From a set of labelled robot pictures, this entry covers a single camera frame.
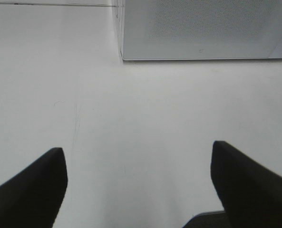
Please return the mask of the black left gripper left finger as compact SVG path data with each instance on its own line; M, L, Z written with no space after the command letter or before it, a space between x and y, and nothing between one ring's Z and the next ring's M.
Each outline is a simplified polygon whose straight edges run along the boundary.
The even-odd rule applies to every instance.
M51 228L68 186L65 155L52 148L0 185L0 228Z

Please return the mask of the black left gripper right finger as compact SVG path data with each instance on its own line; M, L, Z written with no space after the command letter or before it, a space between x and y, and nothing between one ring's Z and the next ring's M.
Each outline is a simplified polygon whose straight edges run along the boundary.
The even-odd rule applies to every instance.
M215 141L211 179L233 228L282 228L281 176Z

